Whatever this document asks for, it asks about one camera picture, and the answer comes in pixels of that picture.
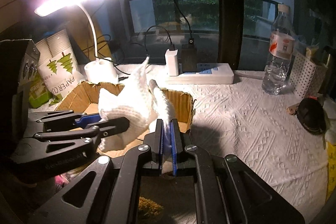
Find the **green snack package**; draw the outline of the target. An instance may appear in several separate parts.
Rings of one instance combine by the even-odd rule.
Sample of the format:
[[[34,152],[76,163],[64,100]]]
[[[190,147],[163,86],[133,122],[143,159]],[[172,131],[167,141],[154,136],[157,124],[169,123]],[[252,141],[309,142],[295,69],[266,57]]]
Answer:
[[[37,72],[31,83],[29,92],[29,104],[33,109],[37,109],[49,103],[49,105],[55,105],[59,103],[63,97],[59,94],[58,96],[53,95],[45,86],[40,74]]]

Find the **yellow curtain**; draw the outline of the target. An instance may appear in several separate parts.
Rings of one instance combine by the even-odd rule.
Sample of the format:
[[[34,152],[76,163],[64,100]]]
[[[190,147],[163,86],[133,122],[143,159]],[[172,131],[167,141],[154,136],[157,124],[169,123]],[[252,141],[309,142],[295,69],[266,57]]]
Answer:
[[[91,15],[97,38],[97,53],[99,58],[111,57],[111,51],[108,42],[111,39],[110,34],[103,34],[97,19]],[[91,25],[84,11],[78,6],[72,6],[66,9],[66,29],[69,37],[75,42],[81,55],[82,64],[95,60],[95,45],[93,41],[93,32]]]

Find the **black round lid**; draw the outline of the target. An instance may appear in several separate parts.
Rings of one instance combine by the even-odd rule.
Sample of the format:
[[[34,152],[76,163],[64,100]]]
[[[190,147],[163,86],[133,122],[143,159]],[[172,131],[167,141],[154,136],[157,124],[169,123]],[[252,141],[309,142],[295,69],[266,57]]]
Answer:
[[[326,132],[326,118],[322,98],[304,98],[297,107],[297,119],[312,135],[322,135]]]

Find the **white embossed table cloth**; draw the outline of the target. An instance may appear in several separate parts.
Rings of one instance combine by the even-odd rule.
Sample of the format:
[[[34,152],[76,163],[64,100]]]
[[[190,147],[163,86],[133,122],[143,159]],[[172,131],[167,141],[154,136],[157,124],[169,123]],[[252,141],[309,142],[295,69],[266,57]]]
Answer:
[[[230,85],[167,82],[162,65],[150,65],[147,78],[177,91],[175,111],[190,123],[196,145],[223,157],[234,154],[311,222],[325,204],[327,151],[323,138],[308,133],[286,108],[295,95],[266,94],[262,72],[237,71]],[[183,100],[181,96],[190,94]]]

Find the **dark power adapter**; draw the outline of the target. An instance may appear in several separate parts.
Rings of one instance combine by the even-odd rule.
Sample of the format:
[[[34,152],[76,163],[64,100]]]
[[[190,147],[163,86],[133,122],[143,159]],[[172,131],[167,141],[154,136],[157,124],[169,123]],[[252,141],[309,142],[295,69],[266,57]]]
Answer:
[[[181,62],[183,73],[197,71],[197,49],[193,38],[190,38],[187,44],[182,45]]]

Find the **white knit glove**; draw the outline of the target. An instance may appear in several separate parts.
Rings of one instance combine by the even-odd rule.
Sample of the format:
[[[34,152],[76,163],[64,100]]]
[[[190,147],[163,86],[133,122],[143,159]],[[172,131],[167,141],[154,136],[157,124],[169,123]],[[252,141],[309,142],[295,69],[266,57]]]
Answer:
[[[163,144],[171,149],[170,121],[175,118],[174,106],[167,99],[154,79],[146,79],[149,58],[125,81],[119,95],[102,88],[98,98],[98,112],[102,121],[125,117],[129,128],[120,134],[103,138],[98,146],[100,151],[124,149],[148,129],[155,129],[158,119],[163,121]]]

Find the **white power strip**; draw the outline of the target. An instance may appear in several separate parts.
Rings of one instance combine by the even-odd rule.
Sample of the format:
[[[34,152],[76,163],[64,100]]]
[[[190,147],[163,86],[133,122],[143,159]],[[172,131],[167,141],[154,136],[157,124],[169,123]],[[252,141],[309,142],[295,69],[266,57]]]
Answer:
[[[178,76],[166,76],[165,81],[170,84],[232,84],[234,73],[227,63],[198,63],[196,72],[184,72]]]

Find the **paper cup pack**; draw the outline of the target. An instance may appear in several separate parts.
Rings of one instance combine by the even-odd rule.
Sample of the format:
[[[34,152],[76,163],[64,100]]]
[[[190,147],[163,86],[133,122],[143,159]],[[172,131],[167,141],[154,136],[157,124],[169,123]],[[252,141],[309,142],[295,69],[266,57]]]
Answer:
[[[61,30],[36,44],[40,52],[38,72],[48,91],[62,100],[85,77],[72,49],[66,30]]]

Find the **white usb charger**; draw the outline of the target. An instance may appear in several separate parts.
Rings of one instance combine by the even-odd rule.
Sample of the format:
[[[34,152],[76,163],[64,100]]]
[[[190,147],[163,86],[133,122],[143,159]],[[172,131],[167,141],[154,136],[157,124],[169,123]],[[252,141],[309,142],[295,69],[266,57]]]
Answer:
[[[167,50],[165,53],[166,72],[168,76],[179,75],[178,50]]]

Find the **white desk lamp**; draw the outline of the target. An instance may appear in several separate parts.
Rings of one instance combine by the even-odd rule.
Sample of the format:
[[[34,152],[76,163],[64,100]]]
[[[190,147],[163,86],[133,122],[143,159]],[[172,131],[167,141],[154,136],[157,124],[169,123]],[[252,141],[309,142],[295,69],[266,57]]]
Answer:
[[[44,17],[65,7],[78,6],[88,19],[92,30],[94,57],[95,60],[84,66],[87,80],[93,84],[112,83],[118,84],[118,74],[110,59],[101,59],[98,57],[97,36],[92,17],[84,8],[83,4],[91,0],[45,0],[34,11],[38,16]]]

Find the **brown fuzzy ball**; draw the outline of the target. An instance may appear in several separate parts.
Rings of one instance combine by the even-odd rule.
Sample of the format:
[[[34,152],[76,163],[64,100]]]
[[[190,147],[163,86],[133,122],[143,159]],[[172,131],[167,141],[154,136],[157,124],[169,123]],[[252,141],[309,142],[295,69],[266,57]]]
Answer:
[[[156,223],[163,216],[163,206],[145,197],[139,198],[138,221],[143,223]]]

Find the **yellow tissue pack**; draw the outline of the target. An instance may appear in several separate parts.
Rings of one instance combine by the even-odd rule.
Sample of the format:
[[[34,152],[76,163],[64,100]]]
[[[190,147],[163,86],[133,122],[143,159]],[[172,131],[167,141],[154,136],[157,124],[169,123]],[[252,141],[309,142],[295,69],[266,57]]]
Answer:
[[[336,149],[335,145],[326,142],[327,155],[328,155],[328,165],[327,165],[327,193],[326,201],[330,198],[336,184]]]

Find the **clear water bottle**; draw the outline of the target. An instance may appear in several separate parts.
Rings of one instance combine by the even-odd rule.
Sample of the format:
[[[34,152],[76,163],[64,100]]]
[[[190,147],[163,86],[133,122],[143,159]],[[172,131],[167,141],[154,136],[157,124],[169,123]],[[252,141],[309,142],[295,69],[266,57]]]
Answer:
[[[285,85],[294,49],[294,36],[290,7],[279,4],[278,15],[271,27],[269,55],[261,86],[268,94],[278,95]]]

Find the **white perforated basket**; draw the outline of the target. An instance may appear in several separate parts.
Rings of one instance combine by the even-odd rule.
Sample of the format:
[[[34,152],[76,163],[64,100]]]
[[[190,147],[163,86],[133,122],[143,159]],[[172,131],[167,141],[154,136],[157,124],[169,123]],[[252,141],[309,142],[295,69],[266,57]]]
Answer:
[[[316,96],[324,81],[326,71],[325,64],[315,63],[297,52],[289,76],[289,84],[294,94],[301,99]]]

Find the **open cardboard box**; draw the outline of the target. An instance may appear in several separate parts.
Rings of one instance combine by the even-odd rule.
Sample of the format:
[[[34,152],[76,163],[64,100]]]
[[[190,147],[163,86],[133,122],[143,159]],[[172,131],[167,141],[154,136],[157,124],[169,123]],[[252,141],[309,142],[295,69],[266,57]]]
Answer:
[[[181,131],[190,128],[193,118],[193,98],[176,90],[161,89],[154,82],[143,88],[132,84],[90,84],[82,82],[57,107],[77,113],[100,115],[101,120],[125,117],[130,126],[126,132],[104,138],[98,152],[110,157],[123,155],[153,132],[158,119],[163,120],[163,153],[171,153],[170,122],[176,119]]]

